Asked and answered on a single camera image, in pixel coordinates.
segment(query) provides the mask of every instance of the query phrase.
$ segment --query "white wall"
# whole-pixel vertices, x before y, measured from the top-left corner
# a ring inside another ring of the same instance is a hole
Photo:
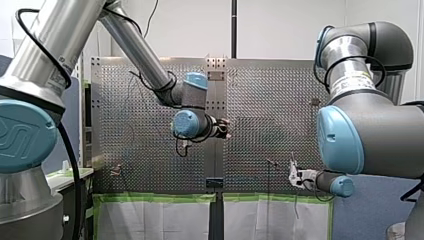
[[[414,45],[414,65],[406,75],[402,102],[419,97],[421,77],[418,76],[422,54],[419,40],[422,0],[347,0],[346,25],[388,21],[401,27]]]
[[[155,0],[124,0],[127,14],[143,33]],[[159,0],[147,42],[158,56],[230,55],[231,0]],[[114,55],[120,55],[116,44]]]
[[[343,26],[341,0],[239,0],[238,58],[313,59],[326,25]]]
[[[145,30],[154,3],[125,0],[124,7]],[[238,57],[312,59],[322,27],[343,25],[344,12],[340,0],[240,0]],[[158,56],[230,56],[231,0],[160,0],[147,41]]]

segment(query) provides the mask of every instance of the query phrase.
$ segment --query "green tape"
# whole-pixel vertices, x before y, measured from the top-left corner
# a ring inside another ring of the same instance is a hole
[[[225,202],[255,202],[260,200],[278,201],[278,202],[300,202],[311,204],[328,204],[328,240],[332,240],[333,233],[333,201],[321,202],[314,196],[296,196],[285,194],[266,194],[266,193],[224,193]],[[167,195],[154,193],[109,193],[94,194],[94,239],[97,239],[98,220],[100,207],[102,203],[116,202],[152,202],[152,203],[210,203],[215,201],[215,194],[193,194],[193,195]]]
[[[333,214],[334,214],[334,201],[330,202],[328,206],[328,240],[333,238]]]
[[[154,193],[108,193],[94,194],[94,239],[97,239],[100,207],[103,203],[116,202],[152,202],[152,203],[211,203],[215,202],[215,194],[167,195]]]
[[[92,216],[93,216],[93,208],[92,207],[85,210],[85,219],[91,218]]]
[[[328,204],[328,202],[321,202],[315,196],[296,196],[285,194],[267,194],[267,193],[224,193],[225,202],[256,202],[260,200],[274,201],[274,202],[301,202],[313,204]]]

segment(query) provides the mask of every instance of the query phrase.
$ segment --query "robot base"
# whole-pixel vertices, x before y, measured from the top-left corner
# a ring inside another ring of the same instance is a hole
[[[60,240],[63,235],[62,195],[56,194],[47,206],[27,214],[0,220],[4,240]]]

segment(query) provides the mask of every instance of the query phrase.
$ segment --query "pegboard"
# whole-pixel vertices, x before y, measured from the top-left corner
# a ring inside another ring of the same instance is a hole
[[[224,146],[224,191],[296,191],[288,181],[292,156],[303,168],[323,168],[316,114],[328,94],[315,80],[312,64],[228,60],[227,113],[233,137]]]
[[[129,74],[135,69],[128,60],[94,58],[92,154],[104,164],[96,192],[201,193],[206,177],[223,177],[226,192],[287,193],[296,190],[288,181],[292,152],[300,166],[322,169],[315,117],[327,93],[313,77],[312,61],[171,58],[162,64],[179,79],[191,71],[209,76],[207,113],[229,118],[232,137],[194,145],[179,157],[170,130],[176,111],[158,105]],[[120,175],[111,176],[118,165]]]
[[[184,79],[187,72],[204,72],[204,62],[167,59],[162,64]],[[126,59],[94,58],[92,70],[92,154],[93,162],[103,163],[95,191],[203,193],[203,145],[191,147],[186,158],[177,155],[171,133],[176,110],[159,105],[129,73],[136,69]]]

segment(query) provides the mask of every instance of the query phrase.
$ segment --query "silver arm segment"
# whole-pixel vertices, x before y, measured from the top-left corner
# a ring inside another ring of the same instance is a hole
[[[154,89],[163,105],[181,109],[174,118],[174,136],[194,142],[198,142],[199,138],[226,138],[228,122],[205,114],[206,76],[189,73],[184,81],[178,81],[172,72],[163,68],[138,29],[123,18],[126,13],[121,2],[110,2],[106,8],[99,20],[139,69],[143,80]]]
[[[120,1],[109,4],[107,9],[126,16]],[[109,11],[103,11],[99,20],[153,89],[168,88],[176,80],[162,67],[159,58],[131,22]],[[168,106],[180,105],[181,94],[181,83],[169,92],[157,92],[163,104]]]

